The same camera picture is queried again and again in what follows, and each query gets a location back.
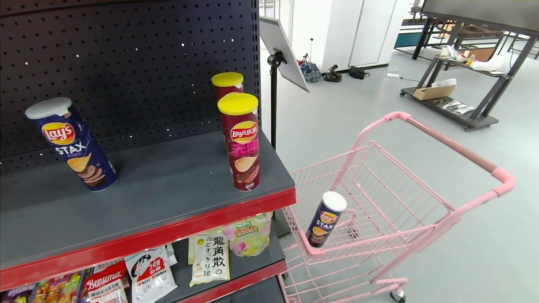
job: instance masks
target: white lid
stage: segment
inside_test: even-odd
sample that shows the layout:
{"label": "white lid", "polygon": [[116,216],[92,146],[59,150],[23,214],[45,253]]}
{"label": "white lid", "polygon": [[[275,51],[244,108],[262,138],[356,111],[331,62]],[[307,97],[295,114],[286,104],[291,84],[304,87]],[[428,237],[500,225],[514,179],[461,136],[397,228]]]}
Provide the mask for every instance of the white lid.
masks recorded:
{"label": "white lid", "polygon": [[72,104],[71,99],[66,97],[52,98],[30,106],[24,113],[33,120],[54,115],[63,116]]}
{"label": "white lid", "polygon": [[332,211],[342,212],[346,209],[346,199],[338,192],[326,191],[322,195],[322,202]]}

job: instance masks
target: yellow lid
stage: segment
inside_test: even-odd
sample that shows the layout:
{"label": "yellow lid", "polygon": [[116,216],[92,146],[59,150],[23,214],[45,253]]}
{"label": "yellow lid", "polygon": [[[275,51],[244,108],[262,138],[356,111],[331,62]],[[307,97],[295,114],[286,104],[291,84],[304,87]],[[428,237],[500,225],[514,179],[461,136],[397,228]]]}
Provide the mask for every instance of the yellow lid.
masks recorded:
{"label": "yellow lid", "polygon": [[217,102],[219,111],[225,115],[241,116],[258,108],[258,99],[246,93],[228,93]]}
{"label": "yellow lid", "polygon": [[236,86],[243,83],[243,75],[234,72],[220,73],[211,77],[211,83],[217,87]]}

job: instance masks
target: shopping cart handle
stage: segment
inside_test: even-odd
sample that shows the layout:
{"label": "shopping cart handle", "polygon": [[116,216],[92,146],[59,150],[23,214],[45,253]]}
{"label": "shopping cart handle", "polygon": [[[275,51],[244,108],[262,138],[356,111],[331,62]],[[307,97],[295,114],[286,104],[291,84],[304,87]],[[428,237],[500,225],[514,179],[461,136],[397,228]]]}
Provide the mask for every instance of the shopping cart handle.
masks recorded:
{"label": "shopping cart handle", "polygon": [[[513,189],[513,187],[515,187],[515,179],[513,178],[513,176],[509,172],[507,172],[506,170],[504,170],[502,168],[497,167],[492,162],[486,160],[485,158],[483,158],[480,155],[474,153],[473,151],[467,149],[466,147],[456,143],[455,141],[451,140],[450,138],[448,138],[448,137],[444,136],[443,134],[439,133],[437,130],[432,129],[432,128],[428,127],[427,125],[424,125],[423,123],[417,121],[414,117],[412,117],[411,114],[405,113],[405,112],[393,112],[393,113],[390,113],[388,115],[385,115],[384,118],[383,118],[383,120],[385,120],[385,122],[389,122],[389,121],[394,120],[394,119],[401,119],[401,120],[415,126],[416,128],[418,128],[419,130],[421,130],[425,134],[427,134],[427,135],[433,137],[434,139],[440,141],[444,145],[448,146],[449,148],[453,149],[457,153],[461,154],[463,157],[467,158],[468,160],[470,160],[473,163],[477,164],[482,169],[489,172],[489,174],[491,176],[493,176],[494,178],[496,178],[500,182],[502,182],[502,184],[500,186],[498,186],[497,188],[494,189],[494,191],[497,193],[497,195],[499,197],[501,197],[502,195],[510,192]],[[373,123],[371,125],[371,126],[373,126],[372,128],[378,126],[379,125],[378,122],[379,121]]]}

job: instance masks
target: lay's logo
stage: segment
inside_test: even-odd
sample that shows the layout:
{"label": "lay's logo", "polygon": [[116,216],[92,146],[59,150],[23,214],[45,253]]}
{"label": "lay's logo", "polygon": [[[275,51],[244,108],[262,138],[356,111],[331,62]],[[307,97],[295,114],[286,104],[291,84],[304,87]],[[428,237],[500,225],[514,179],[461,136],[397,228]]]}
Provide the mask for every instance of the lay's logo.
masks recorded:
{"label": "lay's logo", "polygon": [[323,211],[320,213],[320,220],[326,224],[333,224],[337,222],[338,216],[331,212]]}
{"label": "lay's logo", "polygon": [[69,145],[75,140],[75,130],[69,123],[53,122],[42,126],[47,140],[57,145]]}
{"label": "lay's logo", "polygon": [[230,130],[230,138],[237,143],[246,144],[257,137],[258,124],[253,121],[240,122]]}

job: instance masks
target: pink shopping cart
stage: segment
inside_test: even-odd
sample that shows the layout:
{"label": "pink shopping cart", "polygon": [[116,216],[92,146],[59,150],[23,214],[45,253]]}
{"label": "pink shopping cart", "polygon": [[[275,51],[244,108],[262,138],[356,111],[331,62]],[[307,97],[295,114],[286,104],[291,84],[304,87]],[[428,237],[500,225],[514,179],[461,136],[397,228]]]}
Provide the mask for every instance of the pink shopping cart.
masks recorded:
{"label": "pink shopping cart", "polygon": [[[361,147],[372,129],[395,119],[447,145],[502,184],[462,207],[452,207],[377,143],[370,141]],[[297,203],[284,213],[295,242],[285,249],[288,271],[279,278],[289,303],[347,302],[384,292],[404,303],[402,286],[408,279],[394,278],[389,271],[432,244],[462,215],[515,185],[505,170],[403,112],[386,115],[366,127],[351,151],[292,176]],[[305,230],[328,190],[343,195],[348,208],[324,247],[316,249],[307,242]]]}

